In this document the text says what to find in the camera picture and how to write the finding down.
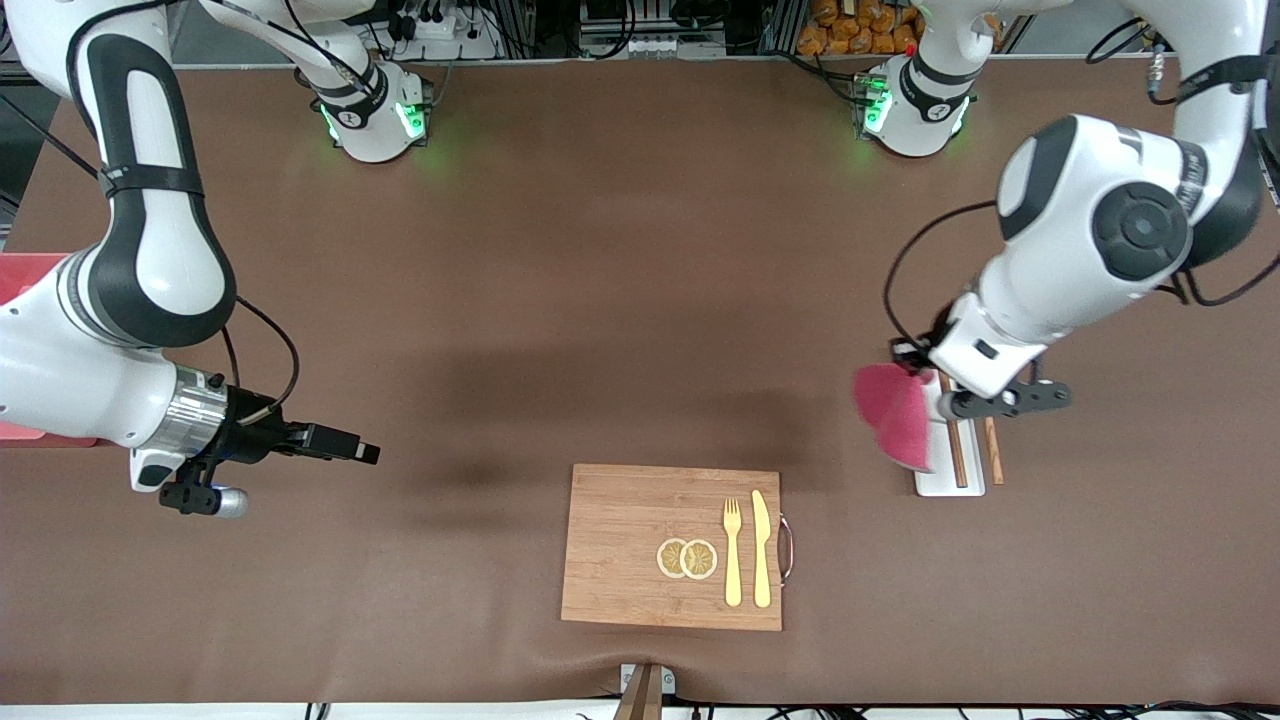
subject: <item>black cable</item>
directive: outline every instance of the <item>black cable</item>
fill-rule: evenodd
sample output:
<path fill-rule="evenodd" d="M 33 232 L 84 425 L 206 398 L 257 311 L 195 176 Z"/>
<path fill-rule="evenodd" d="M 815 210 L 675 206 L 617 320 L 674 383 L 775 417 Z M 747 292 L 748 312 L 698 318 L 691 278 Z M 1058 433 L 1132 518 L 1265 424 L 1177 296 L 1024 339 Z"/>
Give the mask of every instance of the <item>black cable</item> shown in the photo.
<path fill-rule="evenodd" d="M 246 310 L 257 315 L 260 320 L 262 320 L 264 323 L 266 323 L 269 328 L 275 331 L 275 334 L 280 336 L 280 340 L 284 341 L 284 346 L 289 348 L 289 360 L 293 364 L 293 369 L 289 372 L 289 384 L 284 386 L 284 392 L 282 392 L 280 396 L 273 400 L 271 404 L 268 405 L 266 407 L 239 419 L 241 425 L 252 425 L 253 423 L 261 420 L 262 418 L 266 418 L 271 413 L 275 413 L 280 406 L 284 405 L 284 401 L 288 400 L 291 395 L 293 395 L 293 388 L 298 384 L 298 375 L 302 373 L 302 361 L 298 359 L 298 346 L 293 345 L 293 340 L 289 338 L 289 333 L 284 332 L 284 328 L 282 328 L 275 320 L 273 320 L 270 315 L 259 310 L 252 302 L 244 300 L 238 295 L 236 296 L 236 302 L 239 302 Z"/>
<path fill-rule="evenodd" d="M 846 102 L 850 102 L 852 105 L 869 105 L 869 102 L 867 100 L 861 100 L 859 97 L 854 97 L 852 95 L 849 95 L 849 94 L 841 91 L 838 87 L 836 87 L 836 83 L 832 79 L 831 74 L 827 72 L 827 68 L 822 67 L 822 58 L 819 58 L 818 55 L 814 55 L 813 56 L 813 61 L 817 63 L 817 65 L 818 65 L 818 73 L 820 74 L 823 82 L 827 83 L 827 87 L 831 88 L 831 91 L 836 94 L 836 97 L 840 97 L 841 100 L 844 100 Z M 854 81 L 850 78 L 849 83 L 852 85 L 852 82 Z"/>
<path fill-rule="evenodd" d="M 1172 105 L 1178 102 L 1178 97 L 1156 97 L 1156 94 L 1149 90 L 1147 91 L 1147 100 L 1151 100 L 1152 105 Z"/>
<path fill-rule="evenodd" d="M 232 365 L 232 384 L 241 387 L 239 384 L 239 363 L 236 360 L 236 346 L 232 345 L 232 333 L 223 325 L 220 331 L 223 333 L 223 345 L 227 346 L 227 361 Z"/>
<path fill-rule="evenodd" d="M 307 42 L 311 44 L 311 47 L 314 47 L 316 50 L 316 53 L 320 53 L 321 55 L 324 55 L 325 59 L 329 60 L 330 64 L 335 64 L 339 68 L 347 70 L 351 74 L 351 77 L 347 78 L 347 82 L 349 82 L 352 85 L 357 85 L 360 87 L 361 92 L 364 92 L 365 95 L 369 95 L 370 97 L 372 97 L 374 88 L 369 87 L 369 83 L 366 83 L 364 79 L 361 79 L 360 73 L 356 72 L 356 68 L 352 68 L 342 58 L 338 58 L 333 53 L 329 53 L 328 50 L 325 50 L 324 47 L 321 47 L 320 44 L 316 42 L 316 38 L 311 37 L 311 31 L 308 31 L 306 28 L 306 26 L 302 24 L 302 20 L 298 19 L 297 12 L 293 10 L 293 0 L 284 0 L 284 9 L 289 12 L 289 19 L 293 20 L 293 24 L 298 26 L 298 31 L 302 33 L 303 37 L 307 38 Z"/>
<path fill-rule="evenodd" d="M 316 707 L 316 720 L 325 720 L 325 717 L 329 716 L 329 707 L 330 707 L 330 705 L 332 703 L 328 703 L 328 702 L 319 702 L 319 703 L 316 703 L 316 702 L 308 702 L 307 703 L 307 711 L 302 716 L 303 720 L 311 720 L 311 708 L 312 707 Z"/>
<path fill-rule="evenodd" d="M 13 47 L 13 37 L 9 35 L 9 17 L 5 14 L 3 6 L 0 6 L 0 40 L 4 41 L 4 47 L 0 47 L 0 55 L 4 55 L 9 51 L 9 47 Z"/>
<path fill-rule="evenodd" d="M 1276 268 L 1280 268 L 1280 255 L 1276 255 L 1266 268 L 1262 268 L 1262 272 L 1249 278 L 1249 281 L 1242 284 L 1240 287 L 1233 290 L 1231 292 L 1221 297 L 1215 297 L 1212 300 L 1206 299 L 1201 293 L 1199 283 L 1196 282 L 1196 274 L 1192 272 L 1190 268 L 1183 270 L 1183 274 L 1187 277 L 1187 288 L 1190 291 L 1192 299 L 1196 300 L 1197 305 L 1202 307 L 1219 307 L 1221 305 L 1231 302 L 1233 300 L 1239 300 L 1244 293 L 1258 287 L 1258 284 L 1261 284 L 1262 281 L 1267 279 L 1268 277 L 1271 277 L 1271 273 L 1276 272 Z"/>
<path fill-rule="evenodd" d="M 902 323 L 899 322 L 897 314 L 893 313 L 893 304 L 890 299 L 890 292 L 893 290 L 893 279 L 897 277 L 897 270 L 899 268 L 902 266 L 902 260 L 906 258 L 906 254 L 910 252 L 911 249 L 915 247 L 915 245 L 920 242 L 920 240 L 924 238 L 924 236 L 928 234 L 928 232 L 932 231 L 933 228 L 941 225 L 942 223 L 950 220 L 951 218 L 964 215 L 965 213 L 973 213 L 975 210 L 984 210 L 987 208 L 995 208 L 995 206 L 996 206 L 995 200 L 986 200 L 983 202 L 974 202 L 972 205 L 956 208 L 950 213 L 945 213 L 942 215 L 938 215 L 933 220 L 929 220 L 929 224 L 920 228 L 920 231 L 916 232 L 914 236 L 911 236 L 911 240 L 906 241 L 906 245 L 904 245 L 902 249 L 897 251 L 897 256 L 893 258 L 893 264 L 890 265 L 888 268 L 888 275 L 884 277 L 884 290 L 881 293 L 881 301 L 884 304 L 884 314 L 888 316 L 888 322 L 890 324 L 893 325 L 893 329 L 897 332 L 897 334 L 906 338 L 906 341 L 910 342 L 911 346 L 915 347 L 915 350 L 919 351 L 922 355 L 928 355 L 928 350 L 915 340 L 915 336 L 906 332 L 906 328 L 902 327 Z"/>
<path fill-rule="evenodd" d="M 764 53 L 760 53 L 760 55 L 773 55 L 773 56 L 777 56 L 777 58 L 786 58 L 787 60 L 791 60 L 791 64 L 794 64 L 795 67 L 800 68 L 801 70 L 804 70 L 804 72 L 806 72 L 806 73 L 809 73 L 812 76 L 822 77 L 822 70 L 819 70 L 815 65 L 810 65 L 809 63 L 805 63 L 799 55 L 795 55 L 792 53 L 787 53 L 786 50 L 765 50 Z M 828 70 L 827 72 L 827 77 L 836 78 L 836 79 L 844 79 L 844 81 L 847 81 L 847 82 L 852 82 L 854 81 L 854 76 L 849 74 L 849 73 L 833 73 L 833 72 Z"/>
<path fill-rule="evenodd" d="M 164 3 L 175 3 L 175 1 L 178 1 L 178 0 L 164 0 Z M 246 18 L 250 18 L 252 20 L 260 22 L 260 23 L 265 24 L 266 27 L 269 27 L 269 28 L 271 28 L 271 29 L 274 29 L 276 32 L 283 32 L 284 35 L 288 35 L 289 37 L 292 37 L 293 40 L 297 40 L 298 42 L 308 45 L 312 50 L 315 50 L 316 53 L 320 53 L 321 55 L 324 55 L 325 60 L 328 60 L 330 65 L 333 65 L 334 70 L 338 70 L 339 76 L 343 74 L 340 70 L 346 70 L 346 73 L 349 77 L 347 77 L 344 79 L 349 85 L 352 85 L 356 90 L 364 92 L 365 95 L 367 95 L 370 97 L 372 97 L 375 95 L 374 94 L 374 88 L 367 82 L 365 82 L 365 79 L 361 77 L 360 73 L 356 72 L 355 68 L 352 68 L 351 65 L 348 65 L 342 58 L 334 55 L 333 53 L 325 50 L 324 47 L 321 47 L 320 44 L 316 42 L 315 38 L 311 37 L 311 33 L 307 32 L 307 28 L 302 27 L 302 23 L 298 22 L 297 14 L 293 12 L 293 4 L 291 1 L 285 0 L 285 8 L 289 10 L 289 17 L 293 18 L 294 23 L 297 23 L 298 29 L 302 31 L 302 35 L 298 35 L 298 33 L 293 32 L 292 29 L 282 26 L 280 23 L 278 23 L 275 20 L 266 19 L 266 18 L 259 15 L 257 13 L 255 13 L 252 10 L 247 10 L 244 8 L 241 8 L 236 3 L 232 3 L 230 0 L 214 0 L 214 3 L 218 3 L 223 8 L 227 8 L 228 10 L 239 13 L 239 14 L 244 15 Z"/>
<path fill-rule="evenodd" d="M 390 58 L 387 56 L 387 49 L 383 47 L 383 41 L 378 38 L 378 31 L 374 29 L 374 23 L 370 20 L 365 20 L 365 27 L 369 28 L 369 35 L 374 37 L 374 42 L 378 45 L 378 56 L 381 58 L 383 60 L 390 60 Z"/>
<path fill-rule="evenodd" d="M 5 95 L 0 95 L 0 102 L 8 105 L 10 110 L 17 113 L 18 117 L 22 118 L 28 126 L 31 126 L 36 132 L 42 135 L 45 140 L 49 141 L 50 145 L 58 149 L 59 152 L 70 158 L 72 163 L 79 165 L 79 168 L 86 173 L 88 173 L 91 178 L 93 178 L 95 181 L 97 179 L 97 169 L 93 168 L 93 165 L 90 165 L 88 161 L 84 160 L 84 158 L 81 158 L 74 150 L 68 147 L 65 142 L 54 137 L 54 133 L 45 129 L 45 127 L 41 126 L 38 122 L 36 122 L 35 118 L 32 118 L 22 108 L 15 105 L 13 100 L 9 100 L 9 97 Z"/>
<path fill-rule="evenodd" d="M 1084 55 L 1084 64 L 1087 64 L 1087 65 L 1097 65 L 1098 63 L 1102 63 L 1105 60 L 1110 60 L 1111 58 L 1115 58 L 1117 54 L 1120 54 L 1121 50 L 1124 50 L 1125 47 L 1128 47 L 1130 42 L 1133 42 L 1134 40 L 1138 40 L 1139 37 L 1142 37 L 1142 33 L 1147 32 L 1147 28 L 1144 28 L 1144 27 L 1143 28 L 1138 28 L 1138 32 L 1133 33 L 1132 36 L 1129 36 L 1128 40 L 1125 40 L 1124 42 L 1117 44 L 1115 47 L 1107 50 L 1102 55 L 1098 55 L 1098 51 L 1102 50 L 1102 46 L 1106 45 L 1108 41 L 1111 41 L 1111 38 L 1114 38 L 1115 36 L 1120 35 L 1121 31 L 1124 31 L 1126 28 L 1130 28 L 1130 27 L 1133 27 L 1133 26 L 1135 26 L 1135 24 L 1138 24 L 1140 22 L 1142 22 L 1142 18 L 1130 18 L 1130 19 L 1128 19 L 1128 20 L 1117 24 L 1116 27 L 1111 28 L 1111 32 L 1103 35 L 1102 40 L 1100 40 Z"/>
<path fill-rule="evenodd" d="M 571 29 L 572 29 L 572 26 L 573 26 L 573 20 L 572 20 L 572 17 L 568 14 L 568 12 L 572 10 L 572 6 L 573 5 L 572 5 L 572 3 L 570 0 L 561 0 L 561 5 L 559 5 L 559 10 L 561 10 L 561 13 L 559 13 L 561 14 L 561 18 L 559 18 L 561 37 L 564 38 L 564 51 L 566 53 L 573 53 L 575 58 L 581 58 L 581 56 L 585 55 L 585 53 L 582 51 L 582 47 L 573 40 L 573 36 L 571 33 Z"/>
<path fill-rule="evenodd" d="M 500 35 L 502 38 L 506 40 L 507 42 L 509 42 L 509 44 L 512 44 L 512 45 L 515 45 L 515 46 L 525 50 L 526 53 L 536 53 L 538 51 L 538 45 L 530 45 L 530 44 L 522 41 L 522 40 L 516 40 L 515 37 L 512 37 L 511 33 L 507 32 L 507 28 L 502 27 L 502 17 L 498 15 L 497 13 L 494 14 L 494 20 L 490 22 L 489 20 L 489 14 L 485 13 L 483 8 L 479 8 L 476 5 L 476 0 L 471 0 L 471 9 L 474 12 L 479 12 L 480 13 L 480 17 L 484 18 L 485 27 L 492 27 L 493 29 L 497 29 L 498 35 Z"/>
<path fill-rule="evenodd" d="M 630 47 L 631 46 L 631 41 L 635 40 L 635 37 L 636 37 L 636 20 L 637 20 L 637 17 L 636 17 L 637 15 L 637 13 L 636 13 L 636 0 L 627 0 L 627 10 L 630 10 L 630 13 L 631 13 L 631 29 L 628 29 L 627 33 L 623 35 L 622 38 L 618 40 L 618 42 L 608 53 L 605 53 L 604 55 L 600 55 L 599 58 L 596 58 L 598 60 L 608 60 L 609 58 L 616 56 L 618 53 L 622 53 L 623 50 L 626 50 L 627 47 Z M 626 18 L 626 15 L 623 15 L 622 17 L 622 22 L 620 23 L 618 27 L 625 26 L 626 22 L 627 22 L 627 18 Z"/>

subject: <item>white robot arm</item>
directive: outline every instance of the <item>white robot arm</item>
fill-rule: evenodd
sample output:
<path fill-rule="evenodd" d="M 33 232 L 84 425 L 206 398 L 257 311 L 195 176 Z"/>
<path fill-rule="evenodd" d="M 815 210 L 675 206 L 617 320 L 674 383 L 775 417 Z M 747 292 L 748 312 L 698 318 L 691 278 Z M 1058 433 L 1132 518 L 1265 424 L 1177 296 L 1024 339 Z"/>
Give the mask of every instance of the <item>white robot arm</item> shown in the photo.
<path fill-rule="evenodd" d="M 924 35 L 913 55 L 895 55 L 869 70 L 883 76 L 879 101 L 856 109 L 864 135 L 909 158 L 933 155 L 960 131 L 969 90 L 991 56 L 992 29 L 984 15 L 997 10 L 1039 13 L 1071 0 L 938 0 L 915 5 Z"/>
<path fill-rule="evenodd" d="M 1179 51 L 1174 136 L 1071 115 L 1010 159 L 1005 250 L 925 338 L 928 363 L 984 398 L 1050 343 L 1235 247 L 1257 218 L 1266 0 L 1123 4 Z"/>
<path fill-rule="evenodd" d="M 346 23 L 374 0 L 200 0 L 215 20 L 284 53 L 320 99 L 334 142 L 362 163 L 390 160 L 426 138 L 422 78 L 374 61 Z"/>
<path fill-rule="evenodd" d="M 161 355 L 216 334 L 237 296 L 205 213 L 164 8 L 138 5 L 5 4 L 23 64 L 76 99 L 99 138 L 111 222 L 0 307 L 0 419 L 124 446 L 134 489 L 161 489 L 161 503 L 183 512 L 233 516 L 243 492 L 209 482 L 221 461 L 276 451 L 376 462 L 378 448 L 287 423 L 271 398 Z"/>

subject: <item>green indicator light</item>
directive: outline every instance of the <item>green indicator light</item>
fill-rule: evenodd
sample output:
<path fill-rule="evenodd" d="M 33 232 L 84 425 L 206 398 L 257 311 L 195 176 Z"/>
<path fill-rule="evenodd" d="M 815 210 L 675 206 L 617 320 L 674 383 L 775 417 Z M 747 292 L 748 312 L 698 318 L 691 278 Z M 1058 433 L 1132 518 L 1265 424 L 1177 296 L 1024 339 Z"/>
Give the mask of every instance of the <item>green indicator light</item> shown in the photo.
<path fill-rule="evenodd" d="M 886 90 L 881 94 L 876 104 L 867 110 L 867 131 L 879 132 L 884 127 L 884 118 L 888 115 L 890 108 L 893 105 L 893 94 Z"/>
<path fill-rule="evenodd" d="M 333 118 L 329 115 L 329 109 L 321 105 L 320 114 L 324 115 L 324 122 L 329 126 L 329 137 L 332 137 L 334 142 L 338 142 L 338 131 L 333 127 Z"/>
<path fill-rule="evenodd" d="M 404 126 L 404 132 L 412 138 L 422 137 L 422 110 L 413 105 L 401 105 L 396 104 L 396 114 L 401 118 L 401 124 Z"/>

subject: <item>red towel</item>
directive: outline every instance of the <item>red towel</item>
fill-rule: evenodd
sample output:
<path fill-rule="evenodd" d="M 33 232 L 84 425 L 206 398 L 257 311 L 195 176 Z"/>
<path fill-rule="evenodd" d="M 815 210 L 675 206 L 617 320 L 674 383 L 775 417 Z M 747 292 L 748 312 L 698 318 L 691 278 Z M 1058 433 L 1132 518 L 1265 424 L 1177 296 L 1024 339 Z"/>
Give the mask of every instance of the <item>red towel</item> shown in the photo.
<path fill-rule="evenodd" d="M 918 473 L 929 466 L 929 411 L 924 386 L 933 372 L 913 375 L 893 363 L 868 365 L 854 374 L 854 405 L 876 429 L 876 445 L 891 460 Z"/>

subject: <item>brown table cover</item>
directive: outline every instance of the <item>brown table cover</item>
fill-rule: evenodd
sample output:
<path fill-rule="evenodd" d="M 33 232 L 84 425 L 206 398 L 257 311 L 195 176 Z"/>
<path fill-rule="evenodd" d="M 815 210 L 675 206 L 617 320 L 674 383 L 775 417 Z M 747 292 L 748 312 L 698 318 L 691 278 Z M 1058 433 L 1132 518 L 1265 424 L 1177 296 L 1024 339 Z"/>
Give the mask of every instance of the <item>brown table cover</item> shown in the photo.
<path fill-rule="evenodd" d="M 288 416 L 383 461 L 224 466 L 252 509 L 220 521 L 129 492 L 120 450 L 0 452 L 0 701 L 535 700 L 659 661 L 719 702 L 1280 702 L 1280 282 L 1052 348 L 1075 406 L 1001 421 L 980 500 L 914 497 L 849 401 L 899 246 L 1062 114 L 1167 132 L 1143 69 L 992 63 L 964 132 L 909 160 L 782 61 L 465 68 L 431 146 L 375 167 L 288 72 L 184 73 L 241 292 L 302 351 Z M 93 154 L 65 106 L 55 128 Z M 106 219 L 46 150 L 9 250 Z M 1276 238 L 1268 205 L 1210 292 Z M 992 215 L 928 238 L 905 320 L 998 250 Z M 230 327 L 278 392 L 284 348 Z M 172 355 L 227 366 L 216 340 Z M 558 620 L 573 462 L 781 471 L 786 630 Z"/>

